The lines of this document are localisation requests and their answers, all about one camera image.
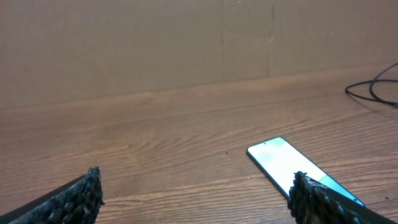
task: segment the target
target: black cable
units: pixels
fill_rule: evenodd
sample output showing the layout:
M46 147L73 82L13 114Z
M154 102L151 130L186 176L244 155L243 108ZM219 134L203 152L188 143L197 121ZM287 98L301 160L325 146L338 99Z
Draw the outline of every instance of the black cable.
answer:
M396 83L398 83L398 80L379 79L379 77L380 77L382 74L384 74L386 71L390 70L391 68L393 68L393 67L395 67L395 66L397 66L397 65L398 65L398 62L395 63L395 64L393 64L393 65L391 65L390 67L384 69L384 70L383 70L381 73L379 73L373 80L369 80L369 81L365 81L365 82L359 82L359 83L355 83L355 84L352 84L352 85L347 86L347 87L346 87L346 90L345 90L346 94L347 94L347 95L351 95L351 96L355 96L355 97L360 98L360 99L369 100L369 101L378 102L378 103L384 103L384 104L391 105L391 106L394 106L394 107L398 108L398 102L383 100L382 98L378 97L378 96L374 93L374 91L373 91L373 86L374 86L374 84L377 83L377 82L396 82ZM372 99L372 98L365 97L365 96L359 96L359 95L354 94L354 93L352 93L351 91L349 91L349 89L350 89L351 87L358 86L358 85L363 85L363 84L367 84L367 83L370 83L369 92L370 92L371 95L373 96L373 99Z

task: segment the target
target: black phone edge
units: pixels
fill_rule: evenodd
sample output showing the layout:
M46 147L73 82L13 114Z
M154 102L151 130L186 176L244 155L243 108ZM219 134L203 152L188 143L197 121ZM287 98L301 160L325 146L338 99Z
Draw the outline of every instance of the black phone edge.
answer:
M285 138L283 138L282 136L276 136L274 138L270 138L268 140L265 141L261 141L257 144L254 144L252 146L257 146L258 144L264 143L266 141L275 139L275 138L282 138L283 140L285 140L287 143L289 143L295 150L297 150L299 153L301 153L301 155L303 155L306 159L308 159L310 162L312 162L311 159L309 159L304 153L300 152L300 150L298 150L293 144L291 144L290 142L288 142L288 140L286 140ZM260 163L257 162L257 160L249 153L249 148L252 147L249 146L246 149L246 154L249 156L249 158L255 163L255 165L262 171L262 173L272 182L272 184L278 189L278 191L288 200L290 201L290 197L289 195L285 194L285 191L282 189L282 187L279 186L279 184L271 177L271 175L269 175L267 173L267 171L260 165ZM342 188L344 188L347 192L351 193L349 190L347 190L341 183L339 183L337 180L335 180L331 175L329 175L327 172L325 172L321 167L319 167L316 163L312 162L312 164L314 164L317 168L319 168L320 170L322 170L326 175L328 175L330 178L332 178L334 181L336 181L337 184L339 184ZM355 198L360 201L363 204L363 207L366 208L365 203L363 203L357 196L355 196Z

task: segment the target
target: wooden table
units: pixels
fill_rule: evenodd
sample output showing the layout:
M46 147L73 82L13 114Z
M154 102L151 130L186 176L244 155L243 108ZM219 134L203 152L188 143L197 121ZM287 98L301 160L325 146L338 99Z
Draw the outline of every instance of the wooden table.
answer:
M98 223L294 223L245 154L283 136L398 222L398 110L344 93L383 67L0 111L0 213L99 165ZM368 94L367 87L355 89ZM377 84L393 100L398 88Z

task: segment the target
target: beige wall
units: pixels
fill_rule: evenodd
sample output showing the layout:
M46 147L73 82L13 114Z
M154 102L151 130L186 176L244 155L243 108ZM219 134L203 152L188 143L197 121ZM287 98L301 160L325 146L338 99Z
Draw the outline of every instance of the beige wall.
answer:
M394 62L396 0L3 0L0 108Z

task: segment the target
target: smartphone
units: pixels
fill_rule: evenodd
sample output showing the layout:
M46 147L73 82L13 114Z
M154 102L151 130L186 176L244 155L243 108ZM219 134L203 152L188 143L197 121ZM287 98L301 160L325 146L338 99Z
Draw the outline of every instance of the smartphone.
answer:
M281 137L251 146L247 154L287 200L290 199L289 190L293 186L294 175L301 171L365 207L364 203Z

